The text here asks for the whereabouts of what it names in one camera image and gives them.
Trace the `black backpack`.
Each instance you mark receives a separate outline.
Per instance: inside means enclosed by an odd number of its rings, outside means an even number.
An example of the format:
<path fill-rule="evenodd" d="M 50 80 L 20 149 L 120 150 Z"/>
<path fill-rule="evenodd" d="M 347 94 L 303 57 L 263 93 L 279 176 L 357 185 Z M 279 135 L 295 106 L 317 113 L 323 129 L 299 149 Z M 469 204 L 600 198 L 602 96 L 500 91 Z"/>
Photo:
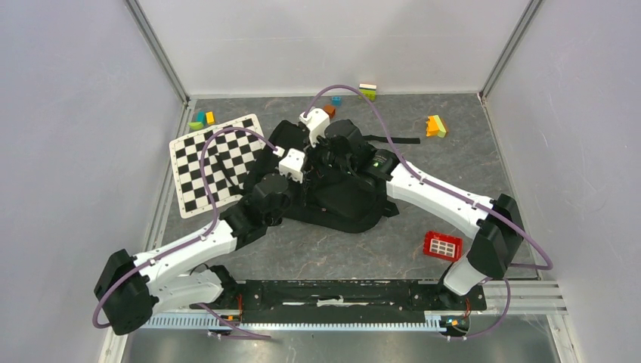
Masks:
<path fill-rule="evenodd" d="M 355 146 L 356 174 L 347 175 L 321 164 L 317 145 L 309 144 L 306 127 L 281 121 L 268 138 L 271 144 L 306 154 L 303 183 L 289 179 L 294 183 L 294 199 L 282 221 L 292 219 L 357 234 L 373 228 L 383 217 L 399 214 L 386 190 L 386 182 L 391 180 L 392 171 L 399 164 L 398 158 L 390 150 L 375 147 L 375 143 L 385 142 L 386 137 L 363 135 L 350 119 L 340 119 L 331 122 L 325 136 L 319 138 L 347 138 Z M 242 198 L 266 175 L 279 175 L 278 161 L 279 157 L 269 146 L 259 152 L 243 183 Z"/>

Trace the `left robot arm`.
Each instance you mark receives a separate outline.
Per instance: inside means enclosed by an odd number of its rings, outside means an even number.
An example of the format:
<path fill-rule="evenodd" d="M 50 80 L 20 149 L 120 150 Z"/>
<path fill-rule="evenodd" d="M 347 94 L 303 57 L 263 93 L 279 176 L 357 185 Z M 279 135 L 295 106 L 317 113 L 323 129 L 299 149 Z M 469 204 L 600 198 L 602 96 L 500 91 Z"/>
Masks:
<path fill-rule="evenodd" d="M 212 269 L 192 275 L 189 270 L 265 236 L 281 223 L 293 194 L 293 181 L 268 174 L 205 227 L 156 250 L 112 253 L 94 288 L 98 306 L 93 325 L 122 336 L 166 310 L 198 303 L 232 306 L 237 300 L 234 284 Z"/>

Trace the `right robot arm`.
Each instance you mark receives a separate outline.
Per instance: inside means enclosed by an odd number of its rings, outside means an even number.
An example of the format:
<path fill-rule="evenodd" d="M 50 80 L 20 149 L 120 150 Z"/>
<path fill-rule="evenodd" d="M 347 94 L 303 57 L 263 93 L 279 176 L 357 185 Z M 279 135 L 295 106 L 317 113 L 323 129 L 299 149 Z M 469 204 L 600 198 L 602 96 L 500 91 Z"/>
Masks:
<path fill-rule="evenodd" d="M 374 147 L 351 120 L 301 118 L 308 130 L 308 155 L 319 175 L 306 197 L 328 217 L 326 225 L 350 232 L 367 230 L 393 214 L 393 200 L 418 206 L 450 223 L 472 245 L 441 278 L 436 296 L 455 309 L 473 286 L 506 274 L 524 237 L 513 198 L 469 193 L 419 171 L 396 153 Z"/>

